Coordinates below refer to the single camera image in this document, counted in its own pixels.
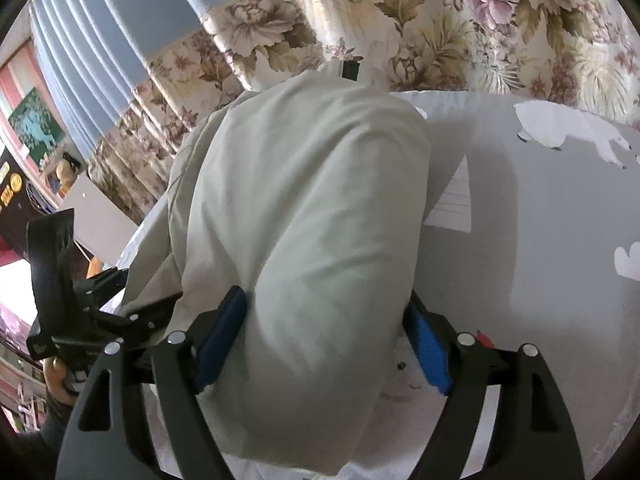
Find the person's left forearm dark sleeve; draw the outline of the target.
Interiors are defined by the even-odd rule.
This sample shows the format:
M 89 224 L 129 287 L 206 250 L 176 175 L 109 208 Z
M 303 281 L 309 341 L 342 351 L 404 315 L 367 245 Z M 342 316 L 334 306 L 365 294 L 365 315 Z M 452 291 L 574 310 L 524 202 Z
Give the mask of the person's left forearm dark sleeve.
M 47 397 L 48 416 L 37 431 L 16 432 L 6 414 L 1 413 L 1 451 L 12 457 L 58 459 L 72 407 Z

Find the person's left hand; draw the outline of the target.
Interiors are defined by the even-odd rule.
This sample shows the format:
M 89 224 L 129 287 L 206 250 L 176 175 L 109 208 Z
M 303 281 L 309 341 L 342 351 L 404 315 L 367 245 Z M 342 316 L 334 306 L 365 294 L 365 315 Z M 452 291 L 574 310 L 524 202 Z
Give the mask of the person's left hand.
M 58 403 L 73 406 L 76 402 L 76 396 L 66 388 L 67 373 L 68 368 L 60 358 L 47 358 L 43 361 L 43 376 L 46 380 L 48 393 Z

